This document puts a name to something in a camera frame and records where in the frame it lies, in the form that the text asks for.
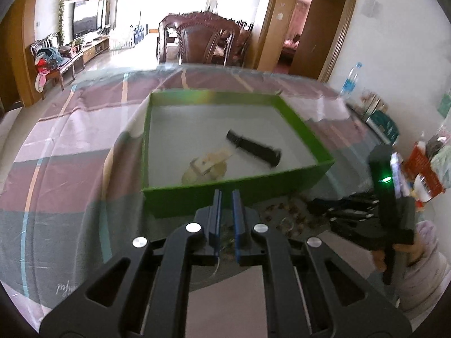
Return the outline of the person's right hand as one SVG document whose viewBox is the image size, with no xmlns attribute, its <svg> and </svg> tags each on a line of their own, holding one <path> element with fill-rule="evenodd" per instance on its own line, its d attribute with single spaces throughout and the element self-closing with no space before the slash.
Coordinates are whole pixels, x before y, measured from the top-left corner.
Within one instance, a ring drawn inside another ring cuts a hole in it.
<svg viewBox="0 0 451 338">
<path fill-rule="evenodd" d="M 387 252 L 384 250 L 372 251 L 373 264 L 380 272 L 384 272 L 387 269 L 386 261 L 388 260 L 388 254 L 401 253 L 407 256 L 407 265 L 415 264 L 423 255 L 424 246 L 422 242 L 415 242 L 412 245 L 394 244 Z"/>
</svg>

